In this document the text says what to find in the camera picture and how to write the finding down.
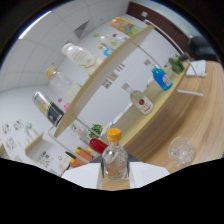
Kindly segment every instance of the cup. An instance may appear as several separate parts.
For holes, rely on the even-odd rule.
[[[195,150],[185,137],[175,138],[169,145],[168,154],[177,167],[189,165],[195,156]]]

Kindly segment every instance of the glass jar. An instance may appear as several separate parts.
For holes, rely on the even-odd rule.
[[[67,102],[71,102],[82,87],[78,83],[69,81],[53,66],[47,69],[46,76],[50,79],[50,88]]]

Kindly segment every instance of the plastic bottle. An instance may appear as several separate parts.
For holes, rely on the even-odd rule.
[[[162,70],[157,68],[156,65],[152,64],[149,60],[145,62],[145,64],[149,67],[149,65],[153,65],[152,74],[155,81],[161,86],[163,90],[168,90],[173,85],[170,78],[167,76],[167,74]]]
[[[127,174],[128,153],[120,145],[121,130],[111,128],[107,132],[109,146],[102,154],[104,170],[111,180],[121,180]]]
[[[53,66],[47,69],[46,76],[50,79],[49,86],[53,91],[68,102],[71,102],[75,98],[82,87],[80,84],[74,83],[65,78]]]
[[[102,60],[92,55],[88,50],[75,46],[72,43],[67,43],[62,47],[62,53],[80,68],[84,69],[89,75],[92,75],[97,67],[102,63]]]
[[[131,102],[144,114],[149,114],[154,106],[152,102],[139,90],[133,90],[127,83],[122,86],[130,94]]]

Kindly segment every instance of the wooden shelf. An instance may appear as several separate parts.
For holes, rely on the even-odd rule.
[[[169,98],[174,92],[176,92],[179,83],[188,69],[189,63],[185,62],[183,65],[185,69],[179,75],[175,75],[169,67],[163,69],[173,82],[170,89],[166,91],[162,90],[157,82],[153,80],[144,91],[144,94],[154,105],[154,109],[150,114],[145,116],[134,105],[132,105],[116,122],[113,127],[119,128],[122,131],[121,145],[128,147],[152,123],[167,103],[169,103]],[[101,140],[107,143],[105,136]]]
[[[27,155],[29,151],[42,139],[44,132],[38,135],[33,141],[24,148],[25,154]]]
[[[83,87],[80,89],[76,97],[73,99],[68,110],[64,114],[54,137],[58,138],[62,132],[78,117],[88,101],[94,93],[103,84],[106,78],[115,70],[115,68],[125,60],[136,48],[138,48],[144,39],[148,36],[154,27],[152,25],[142,29],[139,33],[126,40],[119,48],[117,48],[89,77]]]

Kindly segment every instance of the white bottle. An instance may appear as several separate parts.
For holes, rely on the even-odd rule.
[[[147,115],[153,110],[152,102],[139,90],[133,90],[127,83],[122,86],[130,94],[131,102],[144,114]]]
[[[72,43],[67,43],[62,47],[62,53],[80,68],[84,69],[89,75],[92,75],[97,67],[102,63],[102,60],[92,55],[88,50],[75,46]]]
[[[49,87],[64,101],[72,102],[79,90],[81,85],[73,83],[72,81],[65,78],[57,69],[53,66],[49,67],[46,72],[46,76],[50,80]]]

